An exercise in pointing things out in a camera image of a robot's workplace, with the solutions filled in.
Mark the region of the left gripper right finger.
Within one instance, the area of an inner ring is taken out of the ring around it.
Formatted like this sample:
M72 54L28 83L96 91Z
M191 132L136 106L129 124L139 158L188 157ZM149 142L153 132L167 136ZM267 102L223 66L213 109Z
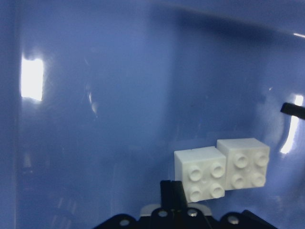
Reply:
M290 116L305 119L305 108L303 106L299 106L292 103L283 103L280 111Z

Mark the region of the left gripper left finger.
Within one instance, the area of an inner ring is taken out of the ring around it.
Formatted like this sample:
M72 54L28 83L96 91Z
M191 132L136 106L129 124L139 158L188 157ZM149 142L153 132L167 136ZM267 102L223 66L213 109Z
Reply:
M188 207L182 181L162 180L160 191L163 209L183 211Z

